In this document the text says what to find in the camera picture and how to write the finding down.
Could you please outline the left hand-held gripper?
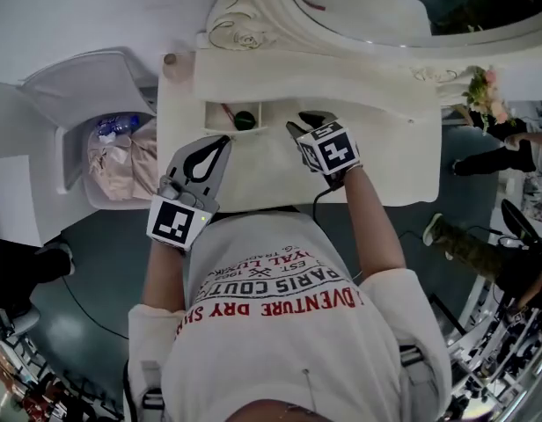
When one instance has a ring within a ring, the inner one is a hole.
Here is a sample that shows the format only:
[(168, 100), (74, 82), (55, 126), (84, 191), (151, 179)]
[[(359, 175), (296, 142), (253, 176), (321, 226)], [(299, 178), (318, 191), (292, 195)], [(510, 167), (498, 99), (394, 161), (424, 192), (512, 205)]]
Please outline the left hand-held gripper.
[(182, 251), (191, 250), (219, 209), (216, 194), (231, 147), (229, 136), (208, 136), (175, 152), (167, 176), (160, 179), (151, 200), (148, 237)]

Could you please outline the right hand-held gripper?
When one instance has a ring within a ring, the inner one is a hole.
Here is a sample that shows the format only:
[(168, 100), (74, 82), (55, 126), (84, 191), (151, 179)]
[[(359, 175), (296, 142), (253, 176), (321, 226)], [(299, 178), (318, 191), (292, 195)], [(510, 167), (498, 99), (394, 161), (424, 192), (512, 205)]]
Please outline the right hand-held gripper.
[(286, 123), (286, 128), (301, 150), (304, 163), (311, 171), (319, 172), (331, 189), (341, 188), (346, 172), (361, 163), (353, 136), (333, 113), (311, 110), (299, 112), (298, 116), (313, 130), (304, 134), (292, 121)]

